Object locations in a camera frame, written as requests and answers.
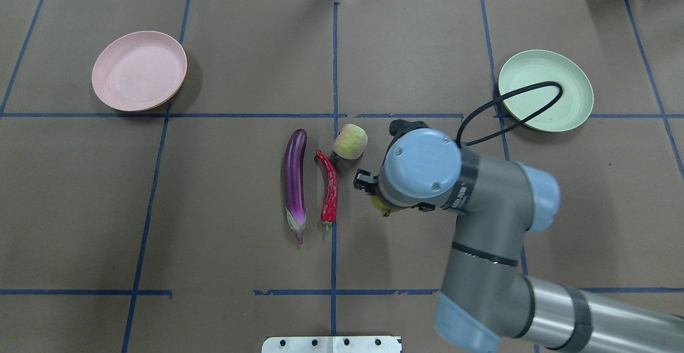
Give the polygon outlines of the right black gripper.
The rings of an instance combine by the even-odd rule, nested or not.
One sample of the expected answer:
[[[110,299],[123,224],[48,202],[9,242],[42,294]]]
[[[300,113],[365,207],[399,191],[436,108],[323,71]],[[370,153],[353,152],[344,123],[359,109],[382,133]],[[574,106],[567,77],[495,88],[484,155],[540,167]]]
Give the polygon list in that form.
[[[353,179],[353,187],[356,190],[363,191],[366,195],[379,195],[379,176],[373,176],[364,169],[357,169]]]

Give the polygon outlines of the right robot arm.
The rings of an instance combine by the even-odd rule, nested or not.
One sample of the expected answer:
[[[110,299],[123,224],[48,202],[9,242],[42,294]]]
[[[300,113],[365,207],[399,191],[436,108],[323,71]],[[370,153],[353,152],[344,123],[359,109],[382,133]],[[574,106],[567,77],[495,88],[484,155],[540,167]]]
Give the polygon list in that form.
[[[682,352],[682,317],[648,311],[518,272],[526,233],[559,210],[552,175],[477,154],[421,121],[393,120],[379,173],[359,169],[354,187],[384,215],[404,209],[457,214],[435,329],[470,352],[503,338],[554,352]]]

